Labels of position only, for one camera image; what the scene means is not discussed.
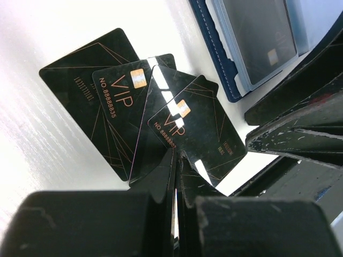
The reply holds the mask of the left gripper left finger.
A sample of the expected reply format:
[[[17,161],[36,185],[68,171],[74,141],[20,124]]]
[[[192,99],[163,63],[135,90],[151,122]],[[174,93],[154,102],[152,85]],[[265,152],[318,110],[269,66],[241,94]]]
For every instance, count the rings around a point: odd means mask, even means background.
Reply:
[[[146,192],[150,196],[138,256],[174,255],[175,177],[175,151],[170,148],[158,166],[130,188],[130,191]]]

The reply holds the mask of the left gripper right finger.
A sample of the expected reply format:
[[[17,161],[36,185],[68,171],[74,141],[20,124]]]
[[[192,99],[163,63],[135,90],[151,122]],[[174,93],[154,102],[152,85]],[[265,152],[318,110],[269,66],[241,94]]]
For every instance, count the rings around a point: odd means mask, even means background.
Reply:
[[[228,198],[212,187],[191,165],[187,154],[177,154],[176,188],[180,256],[224,256],[228,228],[224,215]]]

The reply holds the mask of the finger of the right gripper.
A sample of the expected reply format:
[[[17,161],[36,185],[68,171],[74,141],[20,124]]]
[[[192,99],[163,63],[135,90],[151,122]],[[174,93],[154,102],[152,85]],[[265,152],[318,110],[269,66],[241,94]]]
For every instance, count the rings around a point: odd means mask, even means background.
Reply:
[[[342,27],[320,43],[277,86],[245,112],[249,125],[263,125],[319,90],[342,72]]]
[[[295,106],[247,135],[250,152],[342,168],[342,92],[324,93]]]

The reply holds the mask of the black credit card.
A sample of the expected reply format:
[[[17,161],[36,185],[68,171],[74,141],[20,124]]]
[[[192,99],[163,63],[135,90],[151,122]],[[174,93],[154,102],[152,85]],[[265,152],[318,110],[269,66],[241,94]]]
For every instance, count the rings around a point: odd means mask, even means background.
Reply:
[[[223,3],[252,85],[297,55],[284,1]]]

